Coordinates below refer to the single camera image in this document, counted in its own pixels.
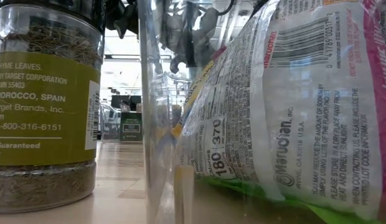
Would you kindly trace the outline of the blue silver snack packet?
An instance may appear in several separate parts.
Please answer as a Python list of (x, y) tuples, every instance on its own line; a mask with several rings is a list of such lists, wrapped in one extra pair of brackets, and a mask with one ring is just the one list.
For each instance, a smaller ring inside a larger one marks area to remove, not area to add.
[(218, 50), (216, 50), (212, 56), (211, 56), (211, 60), (215, 61), (225, 50), (227, 49), (226, 46), (222, 46), (221, 48), (219, 48)]

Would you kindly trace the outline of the black lid thyme jar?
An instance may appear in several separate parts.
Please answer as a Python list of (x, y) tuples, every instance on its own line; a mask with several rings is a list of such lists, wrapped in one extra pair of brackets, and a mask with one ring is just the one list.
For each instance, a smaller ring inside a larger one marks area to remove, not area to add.
[(104, 0), (0, 0), (0, 213), (95, 187)]

